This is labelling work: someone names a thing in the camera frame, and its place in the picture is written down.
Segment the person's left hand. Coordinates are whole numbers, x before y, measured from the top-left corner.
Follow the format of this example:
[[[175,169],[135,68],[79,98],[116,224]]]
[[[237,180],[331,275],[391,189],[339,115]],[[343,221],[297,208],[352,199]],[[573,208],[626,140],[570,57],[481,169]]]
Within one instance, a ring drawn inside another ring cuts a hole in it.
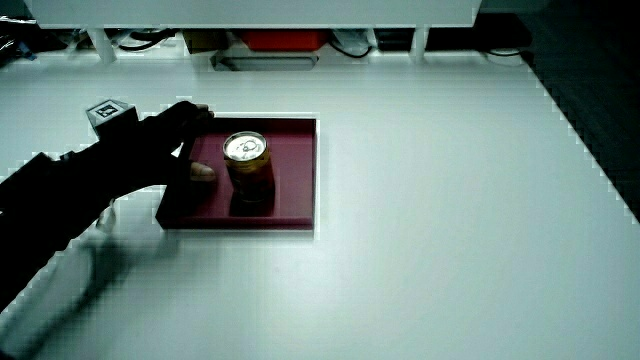
[[[206,104],[181,101],[139,119],[133,105],[106,100],[86,114],[98,137],[89,148],[98,179],[116,197],[151,185],[212,184],[217,180],[210,166],[173,155],[212,124],[214,113]]]

